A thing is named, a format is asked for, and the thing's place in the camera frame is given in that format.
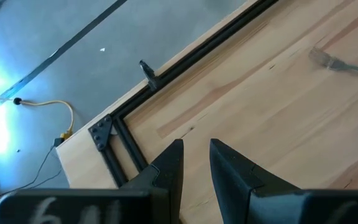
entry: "metal fork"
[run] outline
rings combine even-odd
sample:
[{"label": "metal fork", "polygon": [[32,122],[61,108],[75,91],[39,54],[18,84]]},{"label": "metal fork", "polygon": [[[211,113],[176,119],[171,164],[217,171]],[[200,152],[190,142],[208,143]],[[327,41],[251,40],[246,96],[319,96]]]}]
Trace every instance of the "metal fork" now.
[{"label": "metal fork", "polygon": [[313,47],[310,50],[309,58],[330,70],[358,72],[357,65],[348,64],[341,59],[333,57],[316,47]]}]

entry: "wood grain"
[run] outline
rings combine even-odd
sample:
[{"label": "wood grain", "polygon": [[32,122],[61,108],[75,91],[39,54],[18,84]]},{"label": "wood grain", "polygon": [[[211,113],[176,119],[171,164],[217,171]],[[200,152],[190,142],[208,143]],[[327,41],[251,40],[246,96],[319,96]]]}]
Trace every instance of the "wood grain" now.
[{"label": "wood grain", "polygon": [[[301,188],[358,188],[358,75],[315,65],[308,58],[315,45],[358,64],[358,1],[279,1],[125,118],[149,162],[174,139],[184,140],[185,222],[222,222],[211,138]],[[72,187],[109,178],[72,168],[97,157],[83,146],[87,134],[58,150]],[[112,146],[127,175],[136,176],[122,144]],[[78,149],[81,155],[69,155]],[[105,169],[100,160],[82,172]]]}]

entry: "black clamp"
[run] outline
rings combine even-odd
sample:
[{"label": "black clamp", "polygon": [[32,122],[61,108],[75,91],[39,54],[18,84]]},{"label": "black clamp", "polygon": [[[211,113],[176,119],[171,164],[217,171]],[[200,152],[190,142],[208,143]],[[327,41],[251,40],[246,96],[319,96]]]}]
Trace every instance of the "black clamp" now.
[{"label": "black clamp", "polygon": [[146,75],[146,78],[149,80],[149,86],[151,90],[157,90],[160,86],[160,80],[155,76],[154,70],[150,68],[150,66],[143,60],[140,60],[139,65],[142,68],[144,74]]},{"label": "black clamp", "polygon": [[128,179],[109,143],[110,136],[116,134],[114,126],[112,125],[111,115],[108,114],[100,119],[100,121],[92,125],[88,131],[114,177],[117,187],[124,185],[128,182]]}]

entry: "concrete floor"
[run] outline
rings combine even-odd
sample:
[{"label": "concrete floor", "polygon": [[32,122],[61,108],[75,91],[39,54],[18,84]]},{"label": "concrete floor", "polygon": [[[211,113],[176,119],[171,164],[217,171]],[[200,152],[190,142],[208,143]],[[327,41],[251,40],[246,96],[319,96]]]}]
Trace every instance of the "concrete floor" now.
[{"label": "concrete floor", "polygon": [[[144,79],[138,66],[140,59],[159,68],[242,3],[244,0],[128,1],[14,97],[36,102],[69,101],[75,107],[78,130]],[[0,10],[0,94],[110,4],[7,0]],[[63,105],[0,105],[1,192],[35,177],[53,139],[69,122],[69,112]],[[49,157],[35,184],[59,170],[59,161]],[[62,172],[40,187],[68,187],[68,182]]]}]

